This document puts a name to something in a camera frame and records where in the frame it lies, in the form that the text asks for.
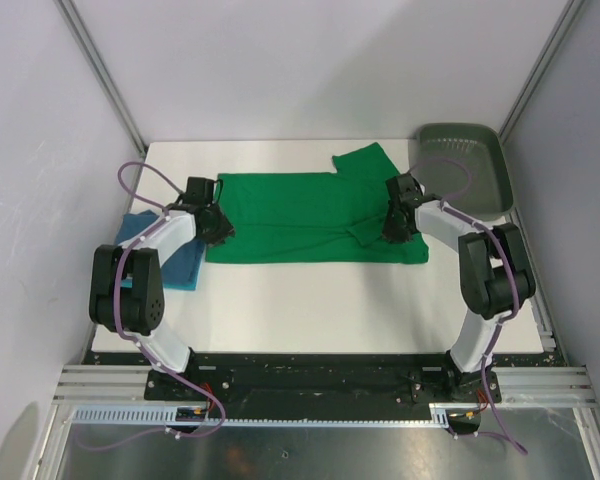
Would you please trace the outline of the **green t shirt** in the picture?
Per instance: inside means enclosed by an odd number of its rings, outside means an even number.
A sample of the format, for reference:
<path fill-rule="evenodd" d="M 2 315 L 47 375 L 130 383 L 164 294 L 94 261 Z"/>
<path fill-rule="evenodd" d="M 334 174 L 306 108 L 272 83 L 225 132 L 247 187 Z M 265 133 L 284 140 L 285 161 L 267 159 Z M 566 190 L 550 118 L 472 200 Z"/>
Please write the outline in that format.
<path fill-rule="evenodd" d="M 425 264 L 421 235 L 391 244 L 382 235 L 399 171 L 378 143 L 335 155 L 331 172 L 222 173 L 220 208 L 235 228 L 210 248 L 216 264 Z"/>

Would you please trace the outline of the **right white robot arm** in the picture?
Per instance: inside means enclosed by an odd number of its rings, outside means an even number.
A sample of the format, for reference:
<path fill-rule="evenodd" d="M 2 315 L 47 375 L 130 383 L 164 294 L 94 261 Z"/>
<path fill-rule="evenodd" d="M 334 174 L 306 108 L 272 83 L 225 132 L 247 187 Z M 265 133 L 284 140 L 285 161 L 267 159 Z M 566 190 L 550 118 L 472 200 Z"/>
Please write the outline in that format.
<path fill-rule="evenodd" d="M 466 314 L 457 340 L 445 354 L 441 388 L 449 399 L 464 401 L 486 373 L 503 325 L 536 292 L 521 232 L 512 223 L 488 226 L 441 197 L 424 193 L 408 173 L 387 180 L 386 188 L 382 236 L 387 242 L 408 243 L 423 233 L 457 254 Z"/>

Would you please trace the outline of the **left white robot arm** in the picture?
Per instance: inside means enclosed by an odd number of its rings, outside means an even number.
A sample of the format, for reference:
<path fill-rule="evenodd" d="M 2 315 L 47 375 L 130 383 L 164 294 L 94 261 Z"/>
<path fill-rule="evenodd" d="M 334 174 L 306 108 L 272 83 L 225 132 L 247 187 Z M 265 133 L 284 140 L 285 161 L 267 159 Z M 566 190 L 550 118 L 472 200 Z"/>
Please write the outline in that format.
<path fill-rule="evenodd" d="M 185 244 L 223 244 L 235 228 L 219 205 L 224 182 L 187 179 L 186 189 L 145 229 L 94 253 L 89 296 L 91 321 L 131 342 L 166 377 L 177 398 L 194 397 L 200 374 L 188 367 L 192 350 L 163 322 L 163 265 Z"/>

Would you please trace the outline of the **grey plastic tray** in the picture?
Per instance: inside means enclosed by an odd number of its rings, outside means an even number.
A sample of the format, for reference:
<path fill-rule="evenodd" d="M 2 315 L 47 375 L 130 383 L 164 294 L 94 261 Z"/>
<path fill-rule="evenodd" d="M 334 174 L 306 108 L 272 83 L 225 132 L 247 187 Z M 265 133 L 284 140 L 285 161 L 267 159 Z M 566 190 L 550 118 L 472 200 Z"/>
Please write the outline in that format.
<path fill-rule="evenodd" d="M 514 199 L 503 147 L 491 128 L 471 123 L 430 123 L 410 147 L 413 175 L 427 193 L 483 221 L 509 214 Z"/>

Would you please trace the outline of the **folded blue t shirt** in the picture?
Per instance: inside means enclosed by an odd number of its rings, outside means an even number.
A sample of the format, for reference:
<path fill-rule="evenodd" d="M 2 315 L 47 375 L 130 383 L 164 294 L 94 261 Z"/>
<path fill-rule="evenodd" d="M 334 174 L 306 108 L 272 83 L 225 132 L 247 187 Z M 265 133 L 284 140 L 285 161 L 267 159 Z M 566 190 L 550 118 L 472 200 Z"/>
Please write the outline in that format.
<path fill-rule="evenodd" d="M 127 213 L 116 234 L 115 243 L 120 244 L 148 228 L 158 215 L 150 210 Z M 162 266 L 162 282 L 165 289 L 195 291 L 198 275 L 205 253 L 205 244 L 192 240 L 182 245 Z"/>

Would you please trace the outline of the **left aluminium frame post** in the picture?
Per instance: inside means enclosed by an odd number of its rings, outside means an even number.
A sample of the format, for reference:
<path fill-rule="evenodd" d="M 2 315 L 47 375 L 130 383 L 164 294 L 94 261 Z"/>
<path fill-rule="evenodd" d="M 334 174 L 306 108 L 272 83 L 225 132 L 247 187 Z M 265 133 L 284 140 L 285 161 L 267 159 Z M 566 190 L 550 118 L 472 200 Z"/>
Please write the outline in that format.
<path fill-rule="evenodd" d="M 76 3 L 71 0 L 55 0 L 54 4 L 134 150 L 144 158 L 148 146 Z"/>

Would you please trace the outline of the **aluminium frame post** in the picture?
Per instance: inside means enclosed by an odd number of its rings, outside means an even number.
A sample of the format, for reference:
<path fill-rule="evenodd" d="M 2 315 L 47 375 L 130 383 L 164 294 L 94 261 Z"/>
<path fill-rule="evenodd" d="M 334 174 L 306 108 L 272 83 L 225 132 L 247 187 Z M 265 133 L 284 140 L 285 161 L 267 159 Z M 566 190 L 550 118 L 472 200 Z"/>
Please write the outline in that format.
<path fill-rule="evenodd" d="M 503 145 L 513 134 L 543 78 L 588 4 L 589 1 L 586 0 L 566 2 L 499 130 L 499 137 Z"/>
<path fill-rule="evenodd" d="M 55 0 L 54 4 L 134 150 L 144 158 L 148 146 L 76 3 L 71 0 Z"/>

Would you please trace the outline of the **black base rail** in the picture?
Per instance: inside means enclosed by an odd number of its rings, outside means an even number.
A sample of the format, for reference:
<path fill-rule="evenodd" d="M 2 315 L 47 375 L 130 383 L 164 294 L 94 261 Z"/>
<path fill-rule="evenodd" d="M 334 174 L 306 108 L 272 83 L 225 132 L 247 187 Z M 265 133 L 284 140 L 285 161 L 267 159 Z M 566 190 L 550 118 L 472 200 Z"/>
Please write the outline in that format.
<path fill-rule="evenodd" d="M 448 354 L 202 354 L 191 353 L 175 375 L 152 369 L 145 397 L 192 400 L 198 386 L 224 405 L 251 394 L 392 394 L 417 403 L 501 401 L 490 367 L 462 373 Z"/>

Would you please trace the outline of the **right aluminium frame post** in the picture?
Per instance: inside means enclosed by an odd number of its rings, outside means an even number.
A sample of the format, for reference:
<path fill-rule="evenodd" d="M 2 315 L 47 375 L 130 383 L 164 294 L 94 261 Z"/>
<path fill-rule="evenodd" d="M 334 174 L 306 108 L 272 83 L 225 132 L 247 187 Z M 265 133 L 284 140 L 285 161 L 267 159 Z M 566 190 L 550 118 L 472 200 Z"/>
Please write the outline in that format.
<path fill-rule="evenodd" d="M 589 1 L 586 0 L 566 2 L 499 130 L 499 137 L 503 145 L 513 134 L 543 78 L 588 4 Z"/>

